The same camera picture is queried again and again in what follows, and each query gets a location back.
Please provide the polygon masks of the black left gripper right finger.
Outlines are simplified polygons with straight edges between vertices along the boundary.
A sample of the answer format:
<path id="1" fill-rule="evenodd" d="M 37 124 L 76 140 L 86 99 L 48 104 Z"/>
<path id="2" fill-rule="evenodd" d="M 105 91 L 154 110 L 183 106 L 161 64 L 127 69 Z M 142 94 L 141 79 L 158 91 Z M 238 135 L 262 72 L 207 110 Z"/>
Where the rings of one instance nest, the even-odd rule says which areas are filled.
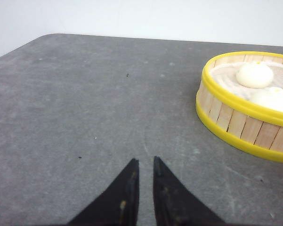
<path id="1" fill-rule="evenodd" d="M 180 182 L 158 156 L 153 165 L 153 199 L 158 226 L 216 226 L 225 221 Z"/>

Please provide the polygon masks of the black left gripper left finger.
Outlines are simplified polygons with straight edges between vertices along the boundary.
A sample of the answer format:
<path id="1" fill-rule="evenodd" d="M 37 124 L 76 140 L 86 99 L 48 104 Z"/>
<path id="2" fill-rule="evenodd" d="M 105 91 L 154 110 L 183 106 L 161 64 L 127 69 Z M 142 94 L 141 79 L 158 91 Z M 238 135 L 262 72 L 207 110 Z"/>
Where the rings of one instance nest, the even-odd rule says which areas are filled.
<path id="1" fill-rule="evenodd" d="M 135 226 L 139 207 L 139 161 L 131 159 L 114 181 L 69 226 Z"/>

